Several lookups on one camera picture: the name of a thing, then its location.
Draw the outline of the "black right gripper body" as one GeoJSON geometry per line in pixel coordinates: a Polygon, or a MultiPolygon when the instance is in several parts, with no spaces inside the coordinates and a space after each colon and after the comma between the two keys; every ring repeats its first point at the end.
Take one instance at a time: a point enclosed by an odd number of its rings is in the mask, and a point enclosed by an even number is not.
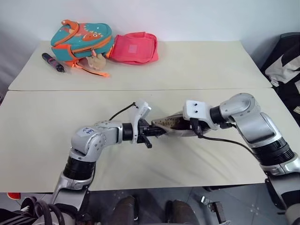
{"type": "Polygon", "coordinates": [[[204,134],[210,130],[211,128],[206,122],[191,118],[190,129],[188,130],[187,136],[204,136],[204,134]]]}

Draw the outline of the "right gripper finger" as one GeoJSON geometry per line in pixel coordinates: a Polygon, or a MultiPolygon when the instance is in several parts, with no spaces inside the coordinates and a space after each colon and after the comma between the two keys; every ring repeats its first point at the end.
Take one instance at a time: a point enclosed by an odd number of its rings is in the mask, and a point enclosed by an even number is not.
{"type": "Polygon", "coordinates": [[[189,130],[190,122],[189,121],[179,121],[174,125],[174,129],[176,130],[189,130]]]}

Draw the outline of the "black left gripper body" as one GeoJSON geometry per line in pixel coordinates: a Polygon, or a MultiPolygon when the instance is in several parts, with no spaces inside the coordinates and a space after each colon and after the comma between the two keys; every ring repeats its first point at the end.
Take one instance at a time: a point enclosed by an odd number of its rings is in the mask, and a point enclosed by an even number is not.
{"type": "Polygon", "coordinates": [[[145,119],[139,119],[138,121],[138,136],[137,143],[144,143],[148,149],[152,148],[152,144],[148,139],[151,135],[151,125],[145,119]]]}

